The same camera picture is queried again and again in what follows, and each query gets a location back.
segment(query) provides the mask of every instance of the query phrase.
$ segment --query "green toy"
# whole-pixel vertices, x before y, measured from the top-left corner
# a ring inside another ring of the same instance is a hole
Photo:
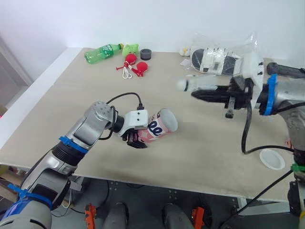
[[[122,51],[122,56],[126,57],[128,54],[138,54],[139,53],[139,44],[127,44],[124,46]]]

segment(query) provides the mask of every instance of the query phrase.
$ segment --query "white string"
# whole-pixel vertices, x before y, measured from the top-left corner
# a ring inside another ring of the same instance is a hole
[[[69,203],[68,203],[68,206],[64,206],[64,204],[61,204],[65,209],[67,209],[67,208],[70,207],[70,204],[71,204],[71,196],[72,196],[72,188],[70,188],[70,196],[69,196]]]
[[[125,66],[123,67],[123,75],[122,75],[123,79],[131,79],[132,75],[129,73],[128,68],[126,68]]]

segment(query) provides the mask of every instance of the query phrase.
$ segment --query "orange clamp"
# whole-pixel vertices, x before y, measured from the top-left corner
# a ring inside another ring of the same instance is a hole
[[[96,215],[96,208],[92,204],[88,204],[85,207],[85,222],[87,223],[87,229],[95,229],[94,218]]]
[[[204,215],[204,209],[201,207],[196,207],[195,209],[192,210],[194,229],[201,229],[201,227],[204,225],[203,215]]]

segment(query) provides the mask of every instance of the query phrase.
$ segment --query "plastic bag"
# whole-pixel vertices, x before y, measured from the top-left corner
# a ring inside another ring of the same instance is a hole
[[[240,72],[243,56],[256,49],[254,34],[243,44],[236,44],[217,41],[197,33],[190,47],[190,66],[202,74],[233,76]]]

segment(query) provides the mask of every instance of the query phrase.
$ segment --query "blue tape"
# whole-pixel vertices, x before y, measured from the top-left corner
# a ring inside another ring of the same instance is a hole
[[[271,115],[273,103],[275,100],[275,85],[276,85],[277,74],[272,74],[268,79],[268,101],[265,112],[263,115]]]
[[[86,154],[88,152],[87,149],[84,149],[83,147],[80,147],[78,144],[71,141],[71,139],[69,139],[67,136],[61,136],[59,138],[59,140],[61,140],[61,142],[64,143],[66,146],[71,146],[72,148],[82,152],[83,154]]]
[[[39,199],[39,200],[47,203],[49,205],[50,209],[52,209],[52,202],[48,198],[46,198],[44,196],[41,196],[39,194],[30,193],[27,189],[21,189],[21,188],[16,187],[16,186],[14,186],[12,184],[9,184],[8,187],[10,189],[12,189],[13,191],[18,192],[20,199],[23,199],[25,197]]]

